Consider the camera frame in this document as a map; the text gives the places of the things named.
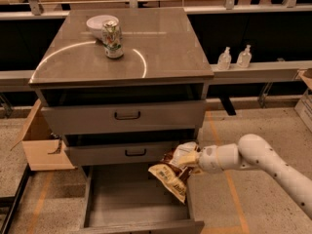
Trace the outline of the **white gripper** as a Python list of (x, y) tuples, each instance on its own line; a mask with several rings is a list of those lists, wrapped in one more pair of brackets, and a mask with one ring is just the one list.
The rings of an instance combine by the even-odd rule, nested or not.
[(217, 146), (206, 146), (201, 152), (190, 152), (181, 156), (177, 164), (180, 167), (196, 167), (199, 165), (199, 168), (194, 168), (192, 170), (193, 175), (201, 175), (204, 172), (210, 174), (221, 173), (222, 168), (217, 160)]

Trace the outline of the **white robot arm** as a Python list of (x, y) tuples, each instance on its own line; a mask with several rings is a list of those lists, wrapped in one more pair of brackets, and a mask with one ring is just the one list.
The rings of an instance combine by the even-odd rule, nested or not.
[(261, 136), (248, 134), (237, 143), (211, 145), (200, 151), (191, 151), (178, 158), (177, 165), (196, 167), (205, 173), (262, 170), (312, 218), (312, 180), (284, 161)]

